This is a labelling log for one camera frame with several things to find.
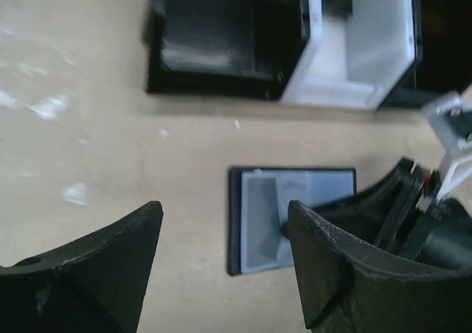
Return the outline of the black white card sorting tray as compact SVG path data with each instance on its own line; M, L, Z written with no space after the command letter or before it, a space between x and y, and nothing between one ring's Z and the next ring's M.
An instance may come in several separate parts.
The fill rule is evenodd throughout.
M149 0L150 94L417 109L471 85L471 0Z

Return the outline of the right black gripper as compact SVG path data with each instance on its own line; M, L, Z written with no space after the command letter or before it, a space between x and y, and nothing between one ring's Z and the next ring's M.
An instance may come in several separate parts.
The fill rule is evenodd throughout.
M438 172L403 158L361 192L313 207L292 201L296 270L470 270L471 217L439 190Z

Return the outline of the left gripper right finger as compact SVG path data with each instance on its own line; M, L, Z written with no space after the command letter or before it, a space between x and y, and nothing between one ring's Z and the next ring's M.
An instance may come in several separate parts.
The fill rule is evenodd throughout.
M468 221L433 230L416 260L381 250L299 201L288 230L312 332L469 332Z

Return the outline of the black leather card holder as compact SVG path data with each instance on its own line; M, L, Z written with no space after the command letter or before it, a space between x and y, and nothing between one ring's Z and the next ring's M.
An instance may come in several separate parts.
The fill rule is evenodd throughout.
M315 207L356 192L353 167L231 167L226 272L240 276L293 266L288 204L300 200Z

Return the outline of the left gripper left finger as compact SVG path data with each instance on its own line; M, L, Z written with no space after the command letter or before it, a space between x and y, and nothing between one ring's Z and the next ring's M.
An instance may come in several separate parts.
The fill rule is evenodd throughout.
M136 332L163 220L159 201L1 268L2 332Z

